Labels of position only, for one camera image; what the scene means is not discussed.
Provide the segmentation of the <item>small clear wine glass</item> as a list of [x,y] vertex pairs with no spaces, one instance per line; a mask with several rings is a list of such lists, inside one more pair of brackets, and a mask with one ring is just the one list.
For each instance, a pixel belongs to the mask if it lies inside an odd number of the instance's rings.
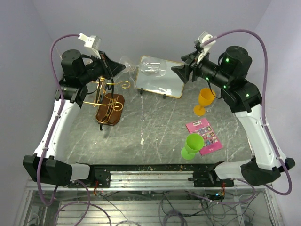
[[133,78],[134,72],[137,68],[137,65],[135,63],[133,63],[129,57],[127,56],[123,56],[120,59],[120,63],[123,64],[125,66],[125,69],[122,71],[123,73],[128,73],[129,74],[129,78],[130,80],[133,82],[133,87],[136,88],[136,82]]

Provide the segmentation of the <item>orange plastic goblet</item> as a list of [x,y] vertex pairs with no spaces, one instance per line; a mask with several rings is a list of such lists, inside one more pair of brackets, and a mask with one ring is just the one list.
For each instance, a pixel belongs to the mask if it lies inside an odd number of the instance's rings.
[[203,88],[198,96],[198,105],[194,106],[193,112],[198,116],[206,113],[205,107],[209,106],[215,99],[215,92],[210,88]]

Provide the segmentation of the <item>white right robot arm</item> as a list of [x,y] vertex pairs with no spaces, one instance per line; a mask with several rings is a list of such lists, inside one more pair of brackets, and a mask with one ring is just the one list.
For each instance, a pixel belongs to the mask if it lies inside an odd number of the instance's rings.
[[230,46],[219,57],[216,64],[209,55],[197,62],[199,51],[182,56],[183,65],[173,66],[171,70],[187,83],[202,78],[221,89],[221,98],[229,106],[242,124],[250,141],[253,157],[247,161],[219,162],[207,180],[218,186],[224,179],[242,179],[253,186],[274,182],[285,170],[295,166],[293,158],[286,157],[272,141],[268,132],[267,120],[262,116],[263,98],[257,86],[246,79],[252,58],[247,50]]

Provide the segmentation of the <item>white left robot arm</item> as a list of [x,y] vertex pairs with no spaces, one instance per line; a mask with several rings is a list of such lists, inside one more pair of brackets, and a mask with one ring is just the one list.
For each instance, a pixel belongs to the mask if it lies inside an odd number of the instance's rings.
[[50,122],[33,155],[23,159],[24,168],[37,183],[67,186],[79,180],[83,186],[91,187],[96,181],[92,165],[67,164],[63,162],[63,151],[72,123],[88,93],[87,84],[98,78],[110,80],[125,69],[125,65],[110,60],[105,52],[98,54],[88,56],[70,49],[62,55],[63,78],[55,94]]

